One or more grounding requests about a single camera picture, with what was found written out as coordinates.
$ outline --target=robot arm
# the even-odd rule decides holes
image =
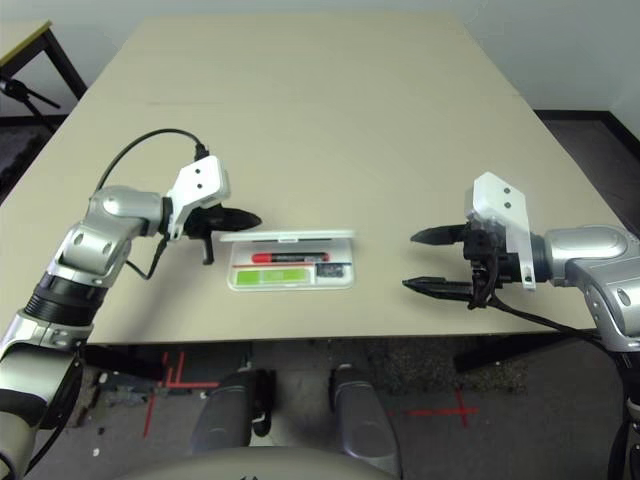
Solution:
[[[611,352],[640,351],[640,242],[613,226],[586,226],[529,232],[524,195],[491,173],[476,180],[467,206],[468,222],[423,230],[413,241],[429,245],[463,242],[472,282],[418,277],[405,286],[425,295],[491,305],[495,289],[521,282],[577,287],[605,347]]]
[[[166,197],[128,187],[91,197],[85,218],[69,230],[0,341],[1,479],[20,479],[37,461],[31,457],[39,429],[66,423],[80,389],[82,346],[132,240],[161,233],[166,245],[186,233],[210,242],[211,230],[260,223],[219,205],[228,196],[222,163],[209,155],[182,168]]]

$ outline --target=black cable wire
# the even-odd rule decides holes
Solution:
[[[196,148],[198,148],[199,146],[204,148],[204,144],[200,141],[200,139],[198,139],[198,137],[196,137],[193,133],[187,132],[186,130],[180,130],[179,128],[160,128],[158,130],[152,130],[151,132],[145,133],[144,135],[141,135],[135,140],[133,140],[129,145],[124,147],[120,151],[120,153],[118,153],[115,156],[113,160],[111,160],[111,163],[107,166],[106,170],[100,177],[100,180],[98,180],[98,185],[96,185],[96,189],[94,193],[100,190],[102,187],[104,187],[104,184],[107,181],[107,178],[109,178],[109,175],[111,175],[111,172],[116,167],[118,162],[122,160],[122,157],[124,157],[127,153],[129,153],[136,145],[139,145],[145,140],[151,137],[155,137],[156,135],[161,135],[163,133],[177,133],[179,135],[184,135],[192,139],[194,142],[196,142]]]
[[[561,323],[554,322],[553,320],[549,320],[548,318],[541,317],[540,315],[535,315],[533,313],[517,310],[513,307],[510,307],[509,305],[504,303],[502,300],[500,300],[495,293],[491,296],[491,298],[487,302],[487,305],[489,305],[490,307],[496,308],[498,310],[501,310],[503,312],[510,313],[511,315],[515,315],[516,317],[520,317],[530,322],[537,323],[538,325],[543,325],[545,327],[553,328],[555,330],[558,330],[559,332],[579,338],[580,340],[584,340],[585,342],[588,342],[594,345],[595,347],[597,347],[598,349],[602,350],[607,355],[609,356],[611,355],[609,351],[605,348],[605,346],[602,345],[602,343],[600,343],[597,340],[597,337],[595,335],[582,330],[578,330],[577,328],[573,328],[568,325],[563,325]]]
[[[167,248],[167,244],[169,243],[169,239],[167,236],[162,237],[160,243],[156,247],[156,253],[153,255],[153,260],[151,261],[151,266],[149,267],[149,273],[144,273],[136,264],[127,260],[126,264],[130,266],[134,272],[140,275],[145,280],[149,280],[153,276],[153,272],[156,271],[156,267],[158,266],[158,261],[162,256],[162,252]]]
[[[76,379],[75,384],[73,386],[72,395],[74,396],[75,399],[77,399],[78,395],[80,394],[81,386],[82,386],[82,375],[80,375],[78,377],[78,379]],[[73,407],[74,407],[75,403],[76,403],[75,400],[70,403],[69,408],[67,408],[67,410],[60,417],[60,422],[58,423],[58,425],[56,425],[56,428],[53,431],[53,433],[49,436],[49,438],[44,443],[44,445],[42,445],[42,447],[40,447],[40,450],[38,450],[38,453],[36,453],[33,456],[33,458],[31,458],[31,460],[29,461],[29,466],[27,467],[27,471],[25,472],[25,475],[27,473],[29,473],[33,469],[33,467],[35,467],[38,464],[38,462],[40,460],[42,460],[42,457],[44,457],[47,454],[47,452],[49,451],[51,446],[58,439],[58,437],[60,436],[60,434],[64,430],[65,425],[69,421],[69,418],[71,417],[71,414],[73,413]]]
[[[120,162],[120,160],[122,160],[122,158],[127,153],[129,153],[136,145],[141,144],[142,142],[144,142],[145,140],[151,137],[155,137],[156,135],[161,135],[164,133],[176,133],[179,135],[184,135],[185,137],[189,137],[194,142],[196,142],[196,154],[195,154],[196,160],[203,158],[209,154],[208,150],[206,149],[204,144],[200,141],[200,139],[191,132],[187,132],[186,130],[180,130],[179,128],[160,128],[158,130],[152,130],[151,132],[147,132],[144,135],[139,136],[138,138],[133,140],[131,143],[129,143],[129,145],[127,145],[122,150],[120,150],[120,152],[114,157],[114,159],[111,160],[111,163],[109,163],[109,165],[105,169],[104,173],[100,177],[100,180],[98,180],[98,184],[96,185],[96,189],[94,190],[94,193],[100,190],[102,187],[104,187],[104,184],[107,181],[107,178],[109,178],[109,175],[111,175],[111,172],[113,171],[113,169],[116,167],[116,165],[118,165],[118,162]],[[164,249],[166,247],[167,247],[167,239],[163,238],[160,241],[160,243],[158,243],[158,246],[156,248],[156,253],[154,254],[153,260],[151,262],[151,267],[149,268],[149,273],[144,273],[140,269],[140,267],[138,267],[135,263],[130,262],[129,260],[126,261],[126,264],[129,267],[131,267],[142,278],[144,278],[145,280],[149,280],[153,275],[153,272],[155,272],[156,267],[158,265],[158,261],[160,260],[160,256],[162,255],[162,252],[164,252]]]

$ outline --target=beige tabletop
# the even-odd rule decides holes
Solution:
[[[27,301],[98,177],[134,137],[179,127],[229,171],[227,206],[263,229],[352,228],[348,290],[238,293],[229,249],[201,265],[201,242],[165,252],[145,282],[125,268],[92,342],[141,343],[524,332],[495,310],[418,295],[418,275],[469,279],[458,247],[412,244],[464,222],[464,192],[492,171],[522,190],[533,230],[618,221],[574,161],[453,17],[446,14],[217,15],[143,22],[0,207],[0,326]],[[111,182],[165,192],[189,140],[156,138]],[[135,242],[147,268],[158,239]],[[510,286],[513,306],[592,327],[576,289]]]
[[[0,67],[51,26],[49,20],[0,22]]]

